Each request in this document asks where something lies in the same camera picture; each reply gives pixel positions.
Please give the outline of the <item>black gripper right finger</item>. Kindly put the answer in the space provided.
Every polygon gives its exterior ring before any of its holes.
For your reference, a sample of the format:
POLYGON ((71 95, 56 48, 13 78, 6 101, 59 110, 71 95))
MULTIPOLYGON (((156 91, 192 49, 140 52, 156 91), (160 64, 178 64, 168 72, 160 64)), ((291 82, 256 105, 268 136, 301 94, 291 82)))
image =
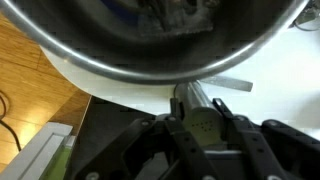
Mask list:
POLYGON ((244 154, 251 174, 256 180, 288 180, 264 136, 246 118, 235 116, 220 98, 212 104, 223 117, 221 138, 230 149, 244 154))

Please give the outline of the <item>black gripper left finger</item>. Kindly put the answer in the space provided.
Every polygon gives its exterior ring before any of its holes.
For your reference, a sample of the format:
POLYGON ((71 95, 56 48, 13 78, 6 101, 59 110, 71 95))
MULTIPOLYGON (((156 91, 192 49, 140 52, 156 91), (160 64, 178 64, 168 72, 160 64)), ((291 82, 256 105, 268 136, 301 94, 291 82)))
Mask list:
POLYGON ((215 167, 207 159, 192 134, 181 121, 181 106, 177 98, 170 99, 170 114, 165 126, 173 138, 174 158, 162 175, 162 180, 218 180, 215 167))

